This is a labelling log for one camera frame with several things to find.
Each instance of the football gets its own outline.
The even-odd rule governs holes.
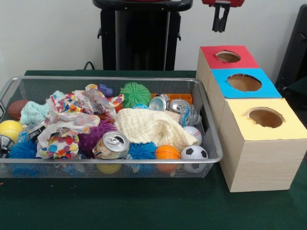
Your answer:
[[[28,100],[18,100],[13,102],[8,109],[9,116],[15,120],[20,120],[21,110],[24,108],[25,104],[27,103]]]
[[[191,145],[185,147],[180,154],[181,159],[193,159],[193,160],[201,160],[208,159],[207,151],[198,145]],[[183,164],[183,168],[185,171],[189,173],[201,173],[205,169],[206,164]]]

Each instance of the green tablecloth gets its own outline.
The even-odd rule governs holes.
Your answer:
[[[193,77],[194,71],[27,71],[28,75]],[[0,179],[0,229],[289,230],[307,228],[307,165],[289,191],[228,192],[204,179]]]

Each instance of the blue square top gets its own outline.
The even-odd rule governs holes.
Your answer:
[[[282,98],[262,69],[212,69],[212,74],[225,98]],[[246,92],[235,89],[228,78],[236,74],[249,75],[257,79],[261,83],[260,89]]]

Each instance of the wire mesh basket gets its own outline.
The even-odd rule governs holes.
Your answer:
[[[7,82],[0,93],[0,121],[8,120],[8,106],[27,99],[44,104],[59,90],[70,93],[83,90],[88,84],[105,84],[118,95],[128,82],[146,86],[152,93],[190,93],[193,105],[202,116],[195,127],[201,131],[201,146],[207,151],[205,160],[54,160],[54,159],[0,159],[0,178],[157,178],[200,177],[207,175],[212,165],[222,158],[212,114],[203,84],[195,79],[176,78],[114,78],[114,77],[32,77],[22,76]],[[161,172],[157,165],[173,166],[172,172]]]

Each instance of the white cloth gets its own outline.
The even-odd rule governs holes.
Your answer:
[[[153,141],[157,146],[174,146],[179,152],[186,146],[198,144],[195,137],[163,112],[122,109],[117,114],[115,125],[133,143]]]

